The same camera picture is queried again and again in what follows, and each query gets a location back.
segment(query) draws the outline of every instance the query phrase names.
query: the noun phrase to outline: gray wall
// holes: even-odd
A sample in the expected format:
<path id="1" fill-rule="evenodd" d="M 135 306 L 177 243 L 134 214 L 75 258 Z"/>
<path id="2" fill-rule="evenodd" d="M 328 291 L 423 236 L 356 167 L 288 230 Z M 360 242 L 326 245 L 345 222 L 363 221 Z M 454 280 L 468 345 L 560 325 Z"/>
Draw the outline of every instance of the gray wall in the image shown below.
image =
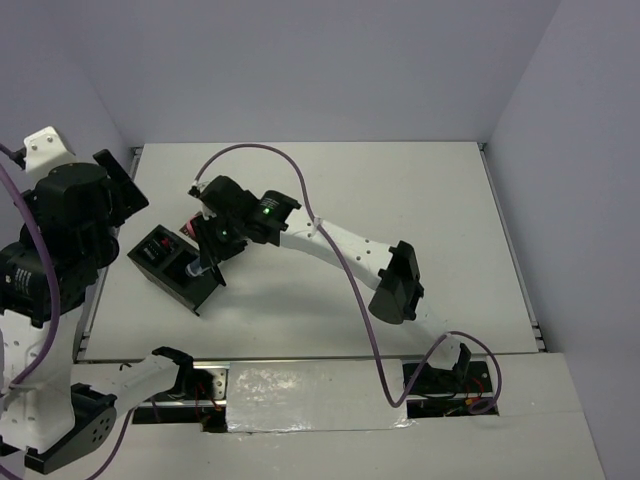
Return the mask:
<path id="1" fill-rule="evenodd" d="M 78 155 L 109 148 L 124 159 L 122 137 L 46 11 L 34 0 L 3 0 L 0 16 L 0 142 L 17 149 L 27 135 L 54 125 Z M 21 189 L 30 187 L 17 167 L 0 161 Z M 15 241 L 22 221 L 1 187 L 0 223 L 0 246 Z"/>
<path id="2" fill-rule="evenodd" d="M 610 479 L 638 478 L 640 2 L 564 0 L 488 159 Z"/>
<path id="3" fill-rule="evenodd" d="M 62 0 L 129 143 L 488 139 L 559 0 Z"/>

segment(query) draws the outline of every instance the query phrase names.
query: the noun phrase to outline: white panel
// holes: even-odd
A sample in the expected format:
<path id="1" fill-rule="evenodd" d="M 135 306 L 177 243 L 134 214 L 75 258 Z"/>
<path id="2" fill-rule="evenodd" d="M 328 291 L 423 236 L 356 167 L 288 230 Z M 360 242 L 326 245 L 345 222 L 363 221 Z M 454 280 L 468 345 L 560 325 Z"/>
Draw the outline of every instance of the white panel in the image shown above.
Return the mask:
<path id="1" fill-rule="evenodd" d="M 42 1 L 137 144 L 487 139 L 558 3 Z"/>
<path id="2" fill-rule="evenodd" d="M 498 409 L 502 416 L 581 412 L 569 369 L 560 353 L 502 355 L 505 378 Z M 495 368 L 489 363 L 495 382 Z"/>
<path id="3" fill-rule="evenodd" d="M 391 396 L 403 390 L 402 362 L 384 362 Z M 234 363 L 227 386 L 232 432 L 384 430 L 409 425 L 387 403 L 373 361 Z"/>
<path id="4" fill-rule="evenodd" d="M 607 475 L 637 478 L 640 2 L 564 0 L 489 142 L 550 348 L 566 355 Z"/>
<path id="5" fill-rule="evenodd" d="M 373 240 L 414 245 L 425 300 L 452 329 L 475 334 L 498 352 L 537 351 L 475 144 L 276 145 L 300 164 L 317 215 Z M 222 146 L 145 148 L 136 183 L 151 205 L 121 229 L 123 253 L 158 224 L 178 231 L 199 209 L 186 192 Z M 291 167 L 269 152 L 231 152 L 206 178 L 221 174 L 257 195 L 276 189 L 301 197 Z M 166 343 L 210 359 L 371 355 L 341 270 L 271 245 L 250 245 L 222 270 L 229 287 L 218 288 L 198 318 L 120 255 L 109 268 L 85 358 L 143 358 Z M 372 292 L 362 288 L 368 303 Z M 384 354 L 420 355 L 435 340 L 428 322 L 373 321 Z"/>
<path id="6" fill-rule="evenodd" d="M 114 437 L 47 480 L 86 478 Z M 185 472 L 224 480 L 604 480 L 582 413 L 430 419 L 374 432 L 202 434 L 196 425 L 133 426 L 100 478 L 168 480 Z"/>

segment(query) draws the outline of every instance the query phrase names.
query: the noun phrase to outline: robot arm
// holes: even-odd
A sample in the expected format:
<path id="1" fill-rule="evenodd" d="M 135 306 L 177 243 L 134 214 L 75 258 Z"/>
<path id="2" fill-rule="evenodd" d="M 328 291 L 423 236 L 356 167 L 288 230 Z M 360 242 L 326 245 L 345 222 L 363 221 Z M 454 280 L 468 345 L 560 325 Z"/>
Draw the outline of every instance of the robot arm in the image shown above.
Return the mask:
<path id="1" fill-rule="evenodd" d="M 96 450 L 115 419 L 159 392 L 175 397 L 209 388 L 211 375 L 193 359 L 166 347 L 116 377 L 71 386 L 73 340 L 85 290 L 119 247 L 113 230 L 148 205 L 106 150 L 97 164 L 80 163 L 58 132 L 48 127 L 25 139 L 12 155 L 36 182 L 22 197 L 50 253 L 60 290 L 60 319 L 51 348 L 20 384 L 10 384 L 43 350 L 51 328 L 46 275 L 26 228 L 0 250 L 0 328 L 4 338 L 4 411 L 1 454 L 24 450 L 25 465 L 50 473 Z"/>
<path id="2" fill-rule="evenodd" d="M 191 220 L 201 256 L 187 267 L 188 274 L 198 275 L 212 268 L 218 282 L 224 285 L 219 263 L 242 252 L 248 240 L 299 250 L 342 268 L 334 249 L 318 230 L 322 225 L 354 276 L 374 291 L 368 306 L 373 316 L 391 324 L 426 320 L 433 341 L 447 331 L 445 323 L 431 315 L 426 302 L 421 301 L 424 288 L 410 244 L 400 241 L 392 247 L 317 217 L 311 220 L 296 200 L 276 191 L 267 191 L 258 199 L 224 176 L 194 187 L 189 193 L 202 202 L 203 214 Z M 468 348 L 449 337 L 429 365 L 464 376 L 469 360 Z"/>

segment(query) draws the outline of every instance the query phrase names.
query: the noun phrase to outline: black box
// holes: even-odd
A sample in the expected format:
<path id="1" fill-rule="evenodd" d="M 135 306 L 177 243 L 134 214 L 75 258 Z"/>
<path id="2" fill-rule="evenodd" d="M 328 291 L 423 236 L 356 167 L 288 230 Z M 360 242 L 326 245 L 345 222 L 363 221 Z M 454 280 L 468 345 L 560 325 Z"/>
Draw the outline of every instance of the black box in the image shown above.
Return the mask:
<path id="1" fill-rule="evenodd" d="M 145 277 L 196 315 L 196 309 L 218 286 L 211 270 L 195 278 L 187 275 L 187 265 L 200 254 L 162 225 L 154 228 L 127 256 Z"/>

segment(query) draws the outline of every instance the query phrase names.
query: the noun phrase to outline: white table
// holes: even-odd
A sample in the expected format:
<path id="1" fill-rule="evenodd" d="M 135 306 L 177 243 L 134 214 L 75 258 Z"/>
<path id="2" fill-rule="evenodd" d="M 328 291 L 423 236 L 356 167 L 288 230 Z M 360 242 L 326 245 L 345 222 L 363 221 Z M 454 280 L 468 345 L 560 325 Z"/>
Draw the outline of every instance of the white table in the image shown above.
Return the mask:
<path id="1" fill-rule="evenodd" d="M 195 425 L 135 425 L 102 478 L 603 480 L 564 358 L 537 353 L 476 145 L 278 146 L 306 173 L 317 214 L 379 241 L 411 242 L 433 310 L 451 328 L 509 354 L 498 357 L 504 374 L 500 415 L 420 419 L 390 430 L 253 435 L 202 434 Z M 220 147 L 145 147 L 136 182 L 151 206 L 122 229 L 123 252 L 158 223 L 178 230 L 197 209 L 185 193 L 192 177 Z M 257 194 L 277 189 L 300 198 L 287 164 L 265 152 L 236 152 L 208 172 L 209 178 L 217 174 Z M 214 292 L 197 318 L 121 255 L 106 277 L 85 360 L 142 358 L 163 344 L 200 359 L 231 359 L 232 368 L 243 358 L 370 356 L 343 272 L 270 246 L 253 246 L 223 270 L 229 287 Z M 428 346 L 428 325 L 375 327 L 386 355 L 418 355 Z M 337 390 L 346 395 L 350 388 L 368 388 L 357 369 L 349 368 L 353 362 L 343 361 Z M 74 381 L 91 383 L 117 368 L 77 365 Z M 335 412 L 324 415 L 333 418 Z M 114 443 L 112 435 L 98 452 L 47 478 L 88 477 Z"/>
<path id="2" fill-rule="evenodd" d="M 497 353 L 538 350 L 475 143 L 274 145 L 299 163 L 317 215 L 377 241 L 414 245 L 425 300 L 451 328 L 475 334 Z M 177 232 L 198 210 L 186 192 L 224 146 L 145 146 L 135 181 L 151 205 L 120 232 L 122 254 L 106 276 L 84 359 L 140 359 L 165 344 L 198 359 L 370 356 L 344 273 L 317 259 L 250 245 L 222 266 L 229 286 L 212 294 L 198 318 L 126 257 L 156 225 Z M 222 174 L 257 196 L 275 189 L 301 200 L 293 170 L 269 152 L 232 152 L 204 178 Z M 363 293 L 368 302 L 372 292 Z M 428 328 L 375 321 L 389 356 L 424 353 L 433 341 Z"/>

